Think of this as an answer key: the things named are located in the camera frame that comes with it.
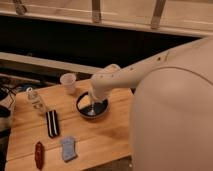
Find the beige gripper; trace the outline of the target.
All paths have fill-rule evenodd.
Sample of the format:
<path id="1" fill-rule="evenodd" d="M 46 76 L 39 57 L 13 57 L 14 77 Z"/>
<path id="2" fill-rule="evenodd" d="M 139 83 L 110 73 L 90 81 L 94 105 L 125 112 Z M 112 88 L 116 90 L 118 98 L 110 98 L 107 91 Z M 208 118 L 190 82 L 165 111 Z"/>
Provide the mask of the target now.
<path id="1" fill-rule="evenodd" d="M 107 98 L 111 91 L 110 80 L 119 70 L 120 67 L 117 64 L 110 64 L 91 77 L 91 90 L 88 94 L 91 109 L 94 108 L 95 102 L 100 102 Z"/>

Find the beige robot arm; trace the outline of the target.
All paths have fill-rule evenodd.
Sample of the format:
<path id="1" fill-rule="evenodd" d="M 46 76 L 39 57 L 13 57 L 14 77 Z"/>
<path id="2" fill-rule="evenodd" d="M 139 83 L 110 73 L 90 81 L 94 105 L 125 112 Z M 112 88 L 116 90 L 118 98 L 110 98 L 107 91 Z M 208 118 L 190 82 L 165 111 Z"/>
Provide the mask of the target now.
<path id="1" fill-rule="evenodd" d="M 213 36 L 91 78 L 92 97 L 135 90 L 130 112 L 134 171 L 213 171 Z"/>

